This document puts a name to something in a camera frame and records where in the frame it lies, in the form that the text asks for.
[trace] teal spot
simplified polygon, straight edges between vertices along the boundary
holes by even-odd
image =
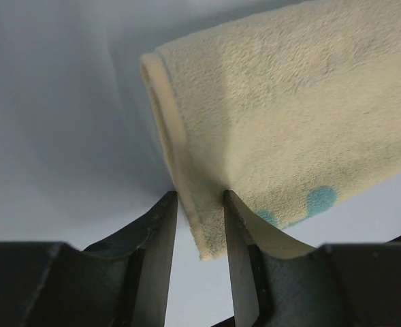
[[[274,215],[268,210],[261,210],[257,212],[257,215],[260,216],[263,220],[271,223],[273,226],[276,225],[276,218]]]
[[[337,198],[336,191],[330,186],[321,186],[313,189],[307,197],[306,205],[308,215],[306,218],[313,217],[323,211],[333,207]]]

